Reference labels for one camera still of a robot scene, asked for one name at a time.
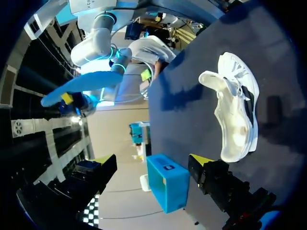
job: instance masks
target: shoe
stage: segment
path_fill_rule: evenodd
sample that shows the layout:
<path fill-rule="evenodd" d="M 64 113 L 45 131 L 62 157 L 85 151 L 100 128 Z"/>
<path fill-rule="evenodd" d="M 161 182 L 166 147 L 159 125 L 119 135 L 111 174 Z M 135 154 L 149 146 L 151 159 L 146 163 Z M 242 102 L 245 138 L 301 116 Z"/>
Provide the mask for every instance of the shoe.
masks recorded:
<path fill-rule="evenodd" d="M 200 84 L 216 91 L 218 98 L 214 111 L 222 129 L 221 159 L 237 162 L 248 154 L 253 138 L 253 127 L 245 112 L 245 96 L 238 84 L 220 74 L 205 71 Z"/>
<path fill-rule="evenodd" d="M 248 66 L 236 55 L 225 52 L 218 61 L 218 73 L 230 82 L 239 84 L 245 95 L 245 110 L 253 125 L 253 141 L 249 152 L 254 152 L 258 142 L 258 122 L 256 103 L 259 97 L 259 86 Z"/>

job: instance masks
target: dark blue table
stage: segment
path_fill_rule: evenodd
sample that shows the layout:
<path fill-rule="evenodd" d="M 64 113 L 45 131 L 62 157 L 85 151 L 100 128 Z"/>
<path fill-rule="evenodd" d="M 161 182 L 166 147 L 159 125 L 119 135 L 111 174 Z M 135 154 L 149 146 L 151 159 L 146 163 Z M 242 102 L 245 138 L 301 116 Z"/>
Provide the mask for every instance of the dark blue table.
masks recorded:
<path fill-rule="evenodd" d="M 153 154 L 163 153 L 188 166 L 189 154 L 217 160 L 222 132 L 213 112 L 216 93 L 198 82 L 205 70 L 217 72 L 219 55 L 238 55 L 254 73 L 257 101 L 257 150 L 230 170 L 277 195 L 276 204 L 291 198 L 306 164 L 306 79 L 295 46 L 261 4 L 251 1 L 233 9 L 202 32 L 159 75 L 149 89 Z M 190 180 L 186 211 L 210 230 L 228 216 Z"/>

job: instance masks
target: yellow object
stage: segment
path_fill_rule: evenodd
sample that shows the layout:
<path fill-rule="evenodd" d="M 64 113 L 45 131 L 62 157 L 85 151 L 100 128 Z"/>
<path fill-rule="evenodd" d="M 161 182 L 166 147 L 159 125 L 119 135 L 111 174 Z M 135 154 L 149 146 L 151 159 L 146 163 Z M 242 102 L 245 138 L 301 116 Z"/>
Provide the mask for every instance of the yellow object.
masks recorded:
<path fill-rule="evenodd" d="M 159 17 L 159 16 L 156 16 L 155 21 L 156 21 L 156 22 L 160 22 L 160 21 L 162 21 L 162 18 Z"/>
<path fill-rule="evenodd" d="M 185 39 L 183 36 L 181 36 L 180 34 L 177 34 L 177 37 L 179 37 L 182 41 L 184 41 L 187 44 L 190 44 L 191 42 L 187 39 Z"/>
<path fill-rule="evenodd" d="M 110 155 L 107 155 L 107 156 L 105 156 L 105 157 L 93 159 L 93 160 L 91 160 L 91 161 L 95 161 L 95 162 L 104 164 L 104 163 L 105 163 L 110 157 L 112 157 L 112 156 L 113 156 L 113 154 L 110 154 Z"/>
<path fill-rule="evenodd" d="M 62 94 L 61 98 L 64 100 L 65 104 L 71 104 L 73 102 L 73 98 L 68 93 Z"/>
<path fill-rule="evenodd" d="M 193 41 L 196 38 L 195 34 L 192 34 L 184 29 L 177 29 L 176 32 L 186 36 L 191 41 Z"/>
<path fill-rule="evenodd" d="M 192 157 L 195 158 L 195 160 L 197 160 L 201 165 L 205 164 L 205 163 L 208 163 L 210 161 L 214 161 L 214 160 L 210 160 L 208 158 L 205 158 L 205 157 L 201 157 L 201 156 L 198 156 L 198 155 L 195 155 L 195 154 L 190 154 Z"/>
<path fill-rule="evenodd" d="M 151 77 L 151 73 L 148 69 L 146 69 L 143 73 L 141 73 L 142 81 L 146 81 Z"/>

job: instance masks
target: small blue bin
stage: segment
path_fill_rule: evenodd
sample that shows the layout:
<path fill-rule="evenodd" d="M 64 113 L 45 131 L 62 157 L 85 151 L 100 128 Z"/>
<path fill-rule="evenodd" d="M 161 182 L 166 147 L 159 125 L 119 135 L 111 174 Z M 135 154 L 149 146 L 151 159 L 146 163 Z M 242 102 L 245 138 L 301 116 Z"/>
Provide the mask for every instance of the small blue bin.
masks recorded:
<path fill-rule="evenodd" d="M 165 213 L 186 206 L 189 172 L 163 154 L 147 157 L 148 181 L 155 198 Z"/>
<path fill-rule="evenodd" d="M 132 142 L 134 144 L 140 144 L 143 141 L 142 137 L 142 127 L 140 127 L 139 123 L 131 123 L 130 125 L 130 135 L 132 138 Z"/>

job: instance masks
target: checkerboard pattern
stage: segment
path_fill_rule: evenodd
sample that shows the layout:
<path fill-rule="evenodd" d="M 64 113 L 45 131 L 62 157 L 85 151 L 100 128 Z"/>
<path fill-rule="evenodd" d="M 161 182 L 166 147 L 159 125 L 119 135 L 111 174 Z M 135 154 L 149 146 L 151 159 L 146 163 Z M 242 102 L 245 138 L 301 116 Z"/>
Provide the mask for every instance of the checkerboard pattern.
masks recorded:
<path fill-rule="evenodd" d="M 84 223 L 88 225 L 94 226 L 98 228 L 99 224 L 99 216 L 98 216 L 98 203 L 99 195 L 95 195 L 95 197 L 90 201 L 85 210 L 83 211 L 82 220 Z"/>

